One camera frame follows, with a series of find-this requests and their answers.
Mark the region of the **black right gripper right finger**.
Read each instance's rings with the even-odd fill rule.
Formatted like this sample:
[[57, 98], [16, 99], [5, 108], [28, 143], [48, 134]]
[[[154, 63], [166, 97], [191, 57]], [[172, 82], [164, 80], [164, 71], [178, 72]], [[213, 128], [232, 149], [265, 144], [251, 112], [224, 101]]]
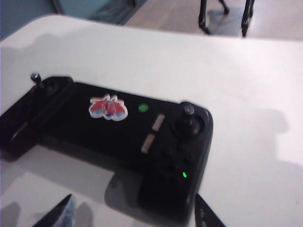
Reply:
[[195, 195], [195, 224], [196, 227], [225, 227], [199, 194]]

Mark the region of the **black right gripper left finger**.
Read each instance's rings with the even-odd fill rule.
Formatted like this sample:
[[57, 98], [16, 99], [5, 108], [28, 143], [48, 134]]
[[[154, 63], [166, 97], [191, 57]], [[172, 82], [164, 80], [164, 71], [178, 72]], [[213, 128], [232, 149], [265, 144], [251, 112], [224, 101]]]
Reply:
[[63, 198], [33, 226], [72, 227], [72, 194], [68, 194]]

